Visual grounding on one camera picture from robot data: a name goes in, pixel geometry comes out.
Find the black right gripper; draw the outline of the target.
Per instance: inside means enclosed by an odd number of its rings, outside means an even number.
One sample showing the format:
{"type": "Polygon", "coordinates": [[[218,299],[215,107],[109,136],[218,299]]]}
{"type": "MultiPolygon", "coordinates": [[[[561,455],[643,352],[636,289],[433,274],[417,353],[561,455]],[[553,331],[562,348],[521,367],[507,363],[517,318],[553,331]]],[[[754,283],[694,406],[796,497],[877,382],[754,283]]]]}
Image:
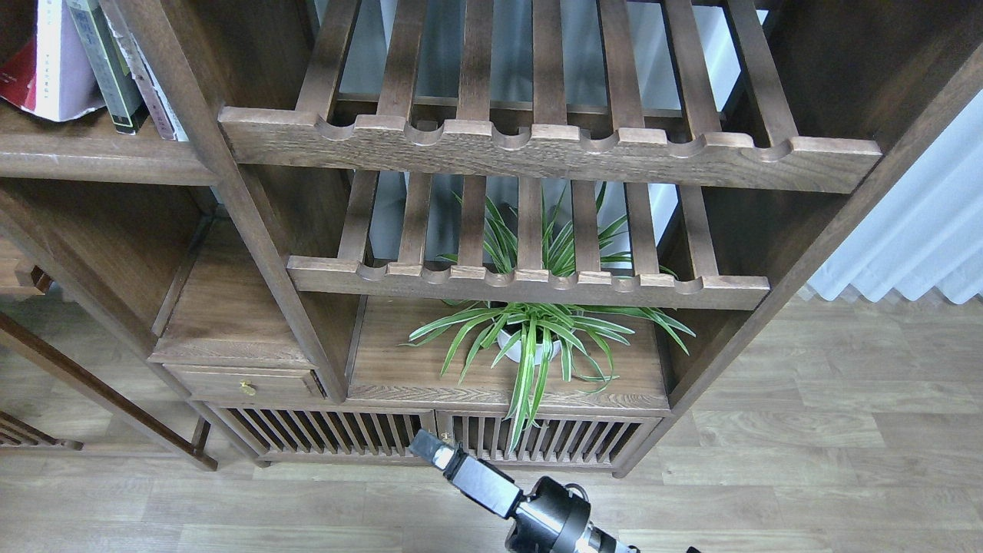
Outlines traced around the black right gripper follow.
{"type": "Polygon", "coordinates": [[[442,470],[443,476],[464,495],[514,525],[505,540],[511,552],[587,552],[591,532],[587,529],[590,503],[586,491],[575,483],[562,485],[550,476],[537,480],[531,494],[522,498],[521,489],[491,463],[452,447],[439,439],[428,447],[421,429],[409,449],[442,470]]]}

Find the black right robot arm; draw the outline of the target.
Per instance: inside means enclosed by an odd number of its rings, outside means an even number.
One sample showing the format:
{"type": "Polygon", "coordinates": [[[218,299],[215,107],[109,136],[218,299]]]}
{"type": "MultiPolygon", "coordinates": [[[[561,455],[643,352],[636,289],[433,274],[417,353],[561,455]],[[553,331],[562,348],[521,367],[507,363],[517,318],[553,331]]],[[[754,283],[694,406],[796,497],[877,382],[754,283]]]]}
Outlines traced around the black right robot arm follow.
{"type": "Polygon", "coordinates": [[[514,480],[460,445],[447,445],[421,429],[410,447],[415,455],[442,470],[461,493],[498,517],[514,519],[505,548],[512,552],[636,552],[590,520],[587,493],[575,483],[551,477],[537,480],[525,494],[514,480]]]}

